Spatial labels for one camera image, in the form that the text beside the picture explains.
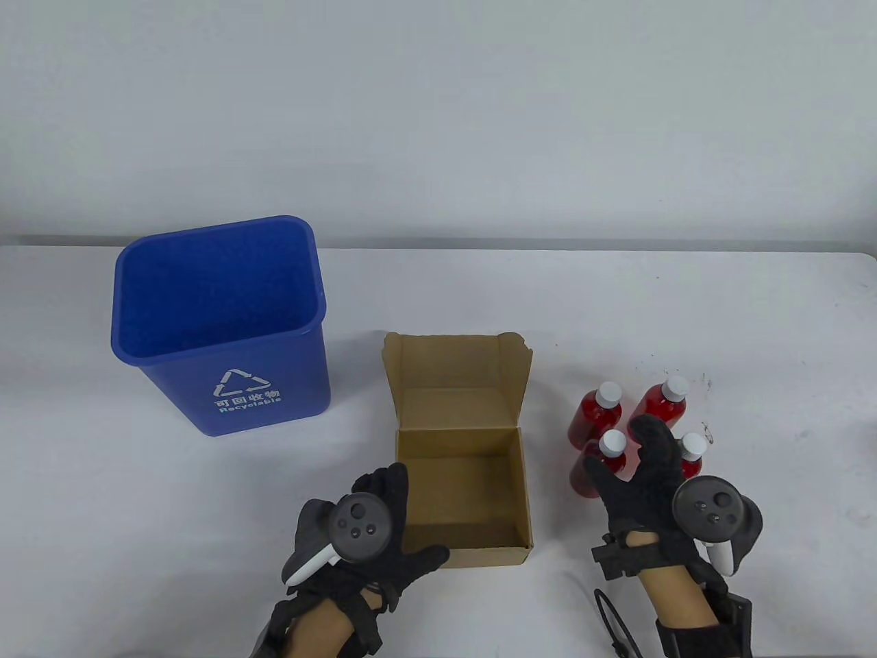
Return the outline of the person's right hand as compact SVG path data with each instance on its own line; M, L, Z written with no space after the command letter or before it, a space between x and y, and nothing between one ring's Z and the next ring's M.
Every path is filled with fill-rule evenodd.
M639 466L630 480L618 478L595 457L584 461L608 514L606 544L592 550L604 578L611 581L638 576L648 568L682 566L707 590L728 594L726 580L700 557L693 538L683 532L671 510L684 483L682 451L673 433L652 415L633 419L630 432L639 441Z

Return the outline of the person's left hand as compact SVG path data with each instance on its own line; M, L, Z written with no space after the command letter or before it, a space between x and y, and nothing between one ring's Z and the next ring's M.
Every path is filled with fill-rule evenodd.
M392 463L355 480L337 502L311 499L299 513L293 554L282 568L288 594L347 608L363 590L394 611L404 590L448 561L447 546L405 552L408 470Z

